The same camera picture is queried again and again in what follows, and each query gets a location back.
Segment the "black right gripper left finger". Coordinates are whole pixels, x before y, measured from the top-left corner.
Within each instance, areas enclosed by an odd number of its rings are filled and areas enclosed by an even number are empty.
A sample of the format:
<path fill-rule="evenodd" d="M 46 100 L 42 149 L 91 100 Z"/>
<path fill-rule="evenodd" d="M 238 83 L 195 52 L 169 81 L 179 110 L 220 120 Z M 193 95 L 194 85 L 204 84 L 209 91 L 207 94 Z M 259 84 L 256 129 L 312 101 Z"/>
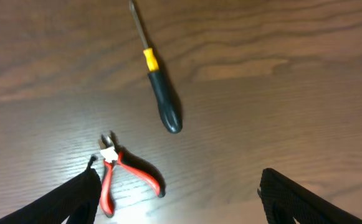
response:
<path fill-rule="evenodd" d="M 102 190 L 100 177 L 92 168 L 96 160 L 96 156 L 91 156 L 79 175 L 0 218 L 0 224 L 93 223 Z"/>

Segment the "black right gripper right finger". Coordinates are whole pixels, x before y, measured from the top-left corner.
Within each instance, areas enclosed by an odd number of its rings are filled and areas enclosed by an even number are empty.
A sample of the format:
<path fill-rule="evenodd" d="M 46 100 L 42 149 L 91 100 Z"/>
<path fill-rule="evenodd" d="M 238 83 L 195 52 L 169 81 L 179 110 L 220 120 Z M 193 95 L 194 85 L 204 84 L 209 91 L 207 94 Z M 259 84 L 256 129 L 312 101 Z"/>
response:
<path fill-rule="evenodd" d="M 362 219 L 272 168 L 262 171 L 257 193 L 269 224 L 362 224 Z"/>

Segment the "red handled pliers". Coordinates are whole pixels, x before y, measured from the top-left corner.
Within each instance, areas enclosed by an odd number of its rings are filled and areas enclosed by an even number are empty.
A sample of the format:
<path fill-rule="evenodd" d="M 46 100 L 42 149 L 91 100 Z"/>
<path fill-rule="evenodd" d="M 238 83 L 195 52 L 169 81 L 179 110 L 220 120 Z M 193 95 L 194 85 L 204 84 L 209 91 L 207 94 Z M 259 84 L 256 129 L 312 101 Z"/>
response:
<path fill-rule="evenodd" d="M 152 163 L 119 145 L 117 136 L 113 131 L 109 135 L 101 135 L 100 142 L 102 143 L 100 154 L 103 157 L 104 168 L 100 208 L 106 217 L 111 218 L 115 214 L 115 200 L 111 187 L 116 167 L 122 167 L 144 181 L 158 198 L 163 198 L 166 195 L 166 183 L 161 172 Z"/>

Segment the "black yellow screwdriver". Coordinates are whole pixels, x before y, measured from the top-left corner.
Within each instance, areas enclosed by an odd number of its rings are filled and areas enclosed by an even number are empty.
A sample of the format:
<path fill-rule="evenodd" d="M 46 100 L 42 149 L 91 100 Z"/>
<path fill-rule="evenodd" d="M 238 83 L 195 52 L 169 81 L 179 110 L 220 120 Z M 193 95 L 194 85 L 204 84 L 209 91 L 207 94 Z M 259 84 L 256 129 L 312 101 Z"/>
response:
<path fill-rule="evenodd" d="M 129 7 L 143 45 L 143 55 L 149 70 L 148 78 L 156 97 L 161 122 L 168 132 L 172 134 L 179 133 L 183 128 L 183 122 L 170 82 L 160 69 L 154 50 L 148 43 L 136 2 L 130 0 Z"/>

